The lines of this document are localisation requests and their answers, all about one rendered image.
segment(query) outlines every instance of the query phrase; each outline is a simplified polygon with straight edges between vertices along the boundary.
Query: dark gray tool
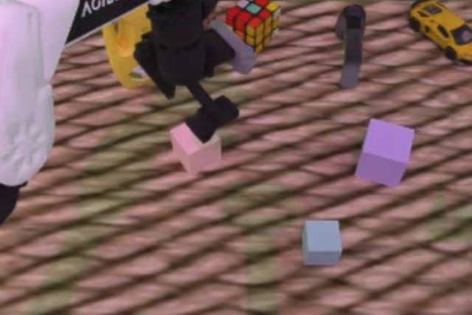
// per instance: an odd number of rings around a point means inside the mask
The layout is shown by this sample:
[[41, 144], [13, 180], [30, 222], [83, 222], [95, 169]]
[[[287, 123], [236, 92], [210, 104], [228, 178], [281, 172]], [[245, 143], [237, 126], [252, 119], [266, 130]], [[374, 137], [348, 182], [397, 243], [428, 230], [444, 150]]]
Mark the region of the dark gray tool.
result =
[[340, 81], [343, 89], [352, 89], [358, 85], [365, 26], [366, 11], [358, 4], [346, 6], [336, 21], [334, 31], [344, 42], [344, 65]]

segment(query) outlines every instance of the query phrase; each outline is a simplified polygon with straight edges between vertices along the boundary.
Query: gray block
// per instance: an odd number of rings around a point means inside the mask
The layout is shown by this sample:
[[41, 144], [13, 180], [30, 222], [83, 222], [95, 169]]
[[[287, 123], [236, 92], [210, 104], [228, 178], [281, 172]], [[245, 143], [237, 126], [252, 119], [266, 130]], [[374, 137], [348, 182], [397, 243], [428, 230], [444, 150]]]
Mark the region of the gray block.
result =
[[339, 262], [342, 253], [338, 221], [306, 221], [303, 226], [303, 259], [307, 266]]
[[256, 66], [256, 54], [254, 50], [245, 44], [224, 22], [214, 20], [209, 28], [216, 31], [225, 42], [235, 51], [235, 59], [232, 61], [233, 69], [241, 74], [248, 74]]

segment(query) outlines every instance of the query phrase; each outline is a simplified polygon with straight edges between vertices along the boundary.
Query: car wheel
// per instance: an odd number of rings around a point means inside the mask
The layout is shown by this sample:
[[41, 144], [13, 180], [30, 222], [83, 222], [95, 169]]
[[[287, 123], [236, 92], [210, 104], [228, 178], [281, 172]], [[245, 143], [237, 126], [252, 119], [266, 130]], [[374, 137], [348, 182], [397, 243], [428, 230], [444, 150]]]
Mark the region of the car wheel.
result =
[[424, 3], [425, 1], [430, 1], [430, 0], [415, 0], [415, 1], [413, 1], [413, 4], [410, 6], [410, 9], [413, 9], [414, 7], [420, 5], [421, 3]]
[[408, 25], [410, 26], [410, 29], [415, 32], [419, 32], [421, 30], [421, 24], [416, 18], [410, 18], [408, 20]]
[[456, 60], [457, 59], [457, 53], [451, 47], [447, 47], [444, 50], [444, 56], [449, 60]]

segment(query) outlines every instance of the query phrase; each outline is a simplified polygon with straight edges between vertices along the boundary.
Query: car windshield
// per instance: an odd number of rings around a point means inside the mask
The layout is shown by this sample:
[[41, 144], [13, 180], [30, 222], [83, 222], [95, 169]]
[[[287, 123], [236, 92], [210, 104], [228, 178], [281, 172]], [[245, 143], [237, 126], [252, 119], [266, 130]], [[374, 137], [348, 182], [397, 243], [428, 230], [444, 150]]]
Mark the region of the car windshield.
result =
[[468, 25], [462, 25], [452, 30], [452, 35], [457, 44], [472, 43], [472, 29]]

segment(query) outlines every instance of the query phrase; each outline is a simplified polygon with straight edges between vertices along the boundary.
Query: yellow object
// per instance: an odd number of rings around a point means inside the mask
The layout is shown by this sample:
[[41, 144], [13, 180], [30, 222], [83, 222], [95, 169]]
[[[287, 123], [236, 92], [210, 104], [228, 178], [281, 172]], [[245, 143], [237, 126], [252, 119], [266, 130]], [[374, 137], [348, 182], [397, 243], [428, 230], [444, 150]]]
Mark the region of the yellow object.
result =
[[415, 1], [409, 11], [409, 26], [444, 50], [448, 59], [472, 62], [472, 29], [440, 1]]
[[147, 9], [148, 6], [143, 5], [102, 29], [111, 69], [119, 83], [127, 89], [152, 83], [133, 57], [134, 46], [141, 41], [141, 35], [150, 31]]

